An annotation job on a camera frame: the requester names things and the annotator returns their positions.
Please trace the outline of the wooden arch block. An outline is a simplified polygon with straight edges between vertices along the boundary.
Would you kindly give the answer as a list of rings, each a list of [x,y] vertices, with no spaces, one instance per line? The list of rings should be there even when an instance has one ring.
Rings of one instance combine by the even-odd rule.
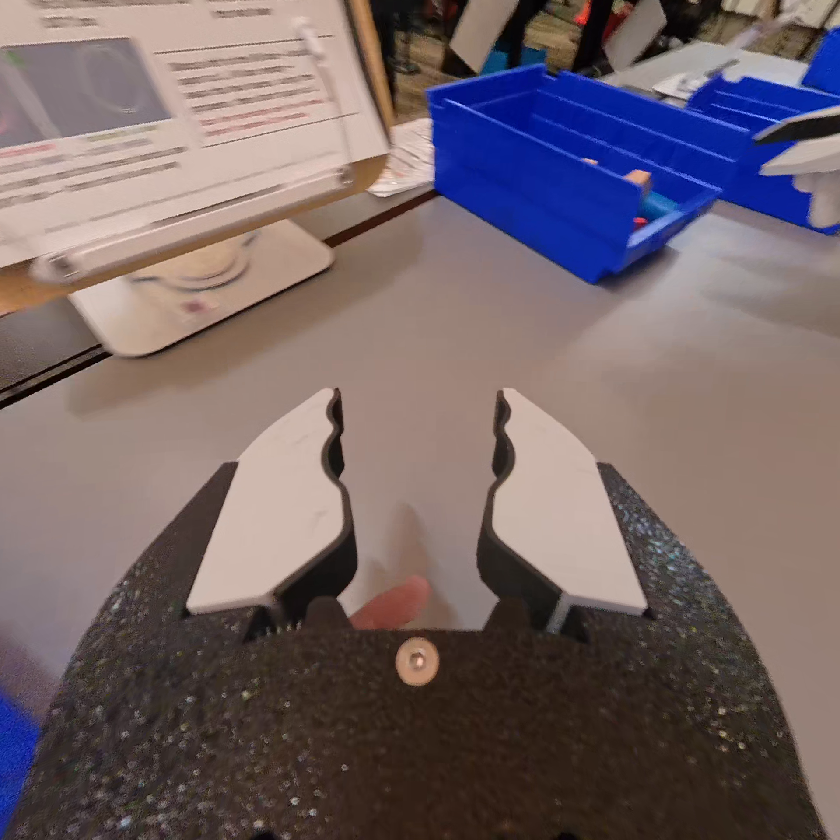
[[[592,159],[590,157],[581,158],[581,161],[589,165],[590,167],[594,167],[599,171],[604,171],[607,175],[611,176],[612,178],[616,179],[621,177],[624,182],[634,184],[640,191],[642,197],[646,197],[648,194],[651,193],[653,187],[653,174],[651,171],[634,169],[624,174],[615,172],[614,170],[610,169],[608,166],[604,166],[600,161],[597,159]]]

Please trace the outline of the white panel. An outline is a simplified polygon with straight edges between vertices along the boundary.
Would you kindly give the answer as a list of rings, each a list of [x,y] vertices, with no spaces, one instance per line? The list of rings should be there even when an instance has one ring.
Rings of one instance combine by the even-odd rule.
[[[604,56],[614,72],[631,67],[666,27],[659,1],[639,1],[603,44]]]
[[[499,36],[514,15],[518,1],[458,1],[455,28],[448,39],[446,57],[458,70],[478,75]]]

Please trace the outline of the clear plastic packet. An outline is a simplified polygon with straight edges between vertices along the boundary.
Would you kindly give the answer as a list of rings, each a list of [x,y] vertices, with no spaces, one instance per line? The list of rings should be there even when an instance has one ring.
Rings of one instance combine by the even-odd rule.
[[[653,92],[658,94],[661,98],[687,102],[694,93],[705,86],[711,78],[719,76],[724,70],[735,67],[738,63],[738,58],[729,59],[720,65],[714,66],[708,70],[703,70],[699,73],[687,72],[668,77],[664,80],[656,82],[653,85]]]
[[[392,150],[385,168],[367,192],[376,197],[390,197],[432,186],[434,177],[433,122],[426,116],[392,129]]]

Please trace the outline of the large blue plastic bin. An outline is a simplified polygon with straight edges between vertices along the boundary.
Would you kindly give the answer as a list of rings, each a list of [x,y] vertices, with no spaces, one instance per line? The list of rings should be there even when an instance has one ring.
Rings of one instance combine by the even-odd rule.
[[[1,693],[2,802],[18,797],[34,758],[38,736],[37,721],[15,700]]]

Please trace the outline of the grey desk mat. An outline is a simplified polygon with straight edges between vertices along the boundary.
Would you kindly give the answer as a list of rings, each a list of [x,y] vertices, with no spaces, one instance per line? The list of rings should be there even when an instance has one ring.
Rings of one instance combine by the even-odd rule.
[[[436,197],[321,277],[142,360],[2,408],[2,685],[48,705],[131,563],[223,462],[343,397],[360,566],[420,626],[477,627],[497,392],[613,465],[708,570],[770,672],[838,838],[838,244],[720,205],[592,287]]]

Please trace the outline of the white stand base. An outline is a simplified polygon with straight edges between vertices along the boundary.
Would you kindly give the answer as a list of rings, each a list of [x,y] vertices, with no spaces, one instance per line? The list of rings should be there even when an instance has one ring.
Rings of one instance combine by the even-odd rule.
[[[79,290],[69,301],[107,353],[139,359],[273,298],[332,264],[330,247],[283,220]]]

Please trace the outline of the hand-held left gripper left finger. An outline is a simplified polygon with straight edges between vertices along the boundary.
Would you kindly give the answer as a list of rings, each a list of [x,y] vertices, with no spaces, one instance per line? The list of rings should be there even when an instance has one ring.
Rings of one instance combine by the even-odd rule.
[[[322,388],[263,431],[236,461],[185,602],[192,615],[278,606],[304,617],[358,567],[338,388]]]

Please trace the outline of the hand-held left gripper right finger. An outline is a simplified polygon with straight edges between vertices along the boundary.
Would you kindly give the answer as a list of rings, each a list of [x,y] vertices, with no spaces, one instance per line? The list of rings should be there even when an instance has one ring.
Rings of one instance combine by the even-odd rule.
[[[649,617],[599,465],[565,426],[513,388],[497,393],[493,482],[480,579],[520,600],[532,628],[572,634],[584,609]]]

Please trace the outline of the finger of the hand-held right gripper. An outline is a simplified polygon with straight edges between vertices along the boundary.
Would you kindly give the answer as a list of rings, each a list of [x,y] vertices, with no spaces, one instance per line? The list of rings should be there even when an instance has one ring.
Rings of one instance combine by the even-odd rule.
[[[839,107],[831,107],[783,119],[754,134],[753,143],[799,143],[836,134],[839,134]]]
[[[792,176],[794,188],[811,197],[808,222],[815,228],[839,223],[839,142],[800,141],[766,161],[763,176]]]

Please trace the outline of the white stand ledge bar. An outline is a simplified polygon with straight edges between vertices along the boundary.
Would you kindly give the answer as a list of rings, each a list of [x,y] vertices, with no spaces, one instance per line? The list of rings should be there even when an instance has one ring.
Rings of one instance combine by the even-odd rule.
[[[300,206],[331,198],[351,187],[348,165],[293,183],[284,183],[246,196],[179,214],[127,234],[113,235],[36,258],[28,268],[31,280],[48,286],[68,286],[104,271],[122,269],[171,249],[194,245],[206,238],[230,238],[248,232]]]

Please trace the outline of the person's left hand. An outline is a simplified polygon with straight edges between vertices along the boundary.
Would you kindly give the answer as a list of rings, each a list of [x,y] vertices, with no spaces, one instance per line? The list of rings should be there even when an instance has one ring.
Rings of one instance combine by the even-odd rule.
[[[431,591],[429,582],[423,576],[412,575],[365,603],[350,617],[350,623],[360,631],[400,629],[422,615]]]

